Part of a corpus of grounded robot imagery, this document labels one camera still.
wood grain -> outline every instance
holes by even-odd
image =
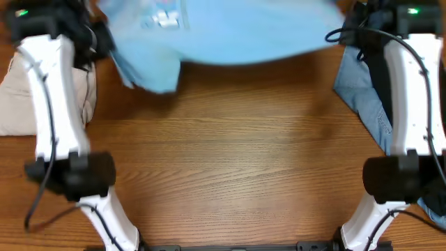
[[[0,72],[13,51],[0,46]],[[328,240],[364,193],[362,165],[382,151],[332,91],[342,47],[245,67],[183,65],[178,93],[127,89],[110,60],[98,65],[94,151],[114,156],[116,190],[152,245],[242,245]],[[0,250],[101,245],[76,212],[39,234],[23,219],[33,137],[0,139]],[[34,222],[67,208],[47,193]],[[416,206],[412,211],[423,215]],[[396,250],[444,250],[446,238],[399,217],[384,239]]]

white cloth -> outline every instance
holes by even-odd
[[[0,136],[36,134],[33,101],[22,60],[19,54],[14,55],[8,73],[0,84]],[[79,116],[84,125],[93,118],[96,106],[95,75],[94,66],[88,73],[88,81],[86,71],[72,69]]]

blue jeans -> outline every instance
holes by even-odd
[[[389,155],[392,145],[392,126],[371,83],[369,67],[356,59],[358,52],[359,49],[346,47],[334,83],[334,90],[359,115],[371,136]],[[438,226],[446,229],[446,217],[434,213],[421,198],[418,204]]]

white arm casing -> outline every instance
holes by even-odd
[[[442,38],[433,34],[412,34],[405,40],[423,58],[429,71],[432,93],[432,134],[438,155],[446,149],[446,139],[440,113],[440,92],[438,69],[440,65]],[[406,155],[408,150],[416,150],[418,155],[431,155],[427,141],[427,92],[426,83],[420,74],[421,68],[413,55],[396,41],[385,46],[385,59],[390,72],[393,107],[393,145],[392,155]],[[345,248],[363,251],[372,231],[393,209],[408,208],[404,201],[377,204],[366,193],[353,217],[341,229]],[[393,221],[389,217],[377,232],[369,250],[375,250],[384,231]]]
[[[49,161],[52,154],[52,142],[47,98],[41,80],[31,63],[26,60],[29,56],[38,64],[42,74],[47,75],[45,84],[52,104],[57,139],[56,159],[68,159],[69,153],[89,154],[90,144],[84,132],[75,99],[76,93],[72,78],[74,45],[71,40],[63,35],[54,40],[49,35],[28,37],[22,41],[20,51],[26,54],[24,67],[28,72],[36,115],[36,157],[43,157],[45,161]],[[99,195],[84,197],[80,199],[80,203],[89,204],[99,210],[111,234],[124,248],[124,251],[138,250],[138,230],[125,215],[113,187],[109,188],[106,197],[101,198]],[[106,251],[118,250],[115,245],[112,245],[95,213],[92,213],[89,208],[82,208],[82,211],[102,237]]]

denim cloth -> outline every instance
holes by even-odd
[[[389,155],[392,126],[371,83],[369,67],[356,59],[358,52],[359,49],[355,47],[346,47],[334,90],[359,115],[371,136],[386,155]],[[446,229],[446,217],[434,213],[422,198],[418,200],[418,204],[438,226]]]
[[[243,65],[330,46],[333,0],[101,0],[126,86],[176,90],[181,61]]]

